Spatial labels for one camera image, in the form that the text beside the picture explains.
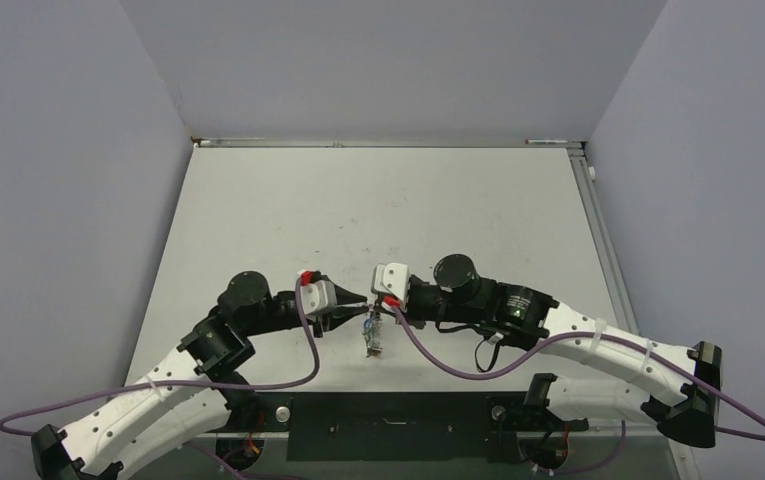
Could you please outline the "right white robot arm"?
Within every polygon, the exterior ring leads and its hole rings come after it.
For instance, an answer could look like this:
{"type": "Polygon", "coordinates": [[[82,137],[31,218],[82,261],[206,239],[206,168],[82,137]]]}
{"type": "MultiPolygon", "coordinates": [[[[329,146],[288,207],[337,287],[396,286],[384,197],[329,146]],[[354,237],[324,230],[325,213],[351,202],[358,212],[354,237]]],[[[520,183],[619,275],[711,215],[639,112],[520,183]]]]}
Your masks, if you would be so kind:
{"type": "Polygon", "coordinates": [[[666,438],[712,448],[718,432],[722,350],[700,341],[672,345],[585,315],[538,290],[479,275],[463,254],[442,258],[433,282],[407,265],[377,265],[371,291],[380,307],[416,329],[472,330],[495,348],[564,358],[602,373],[601,379],[536,375],[523,401],[537,428],[593,418],[649,424],[666,438]]]}

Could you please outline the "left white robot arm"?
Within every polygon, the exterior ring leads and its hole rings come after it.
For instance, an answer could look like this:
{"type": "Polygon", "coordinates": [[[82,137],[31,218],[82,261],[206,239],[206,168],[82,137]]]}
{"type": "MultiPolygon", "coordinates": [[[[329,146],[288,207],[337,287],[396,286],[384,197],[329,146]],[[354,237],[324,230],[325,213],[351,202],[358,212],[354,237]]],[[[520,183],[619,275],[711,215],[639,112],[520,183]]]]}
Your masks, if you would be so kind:
{"type": "Polygon", "coordinates": [[[290,291],[273,294],[261,273],[235,275],[215,306],[137,383],[90,415],[31,436],[42,479],[127,479],[186,441],[219,429],[247,428],[262,386],[239,367],[256,335],[302,329],[308,341],[367,312],[367,298],[319,271],[303,271],[290,291]]]}

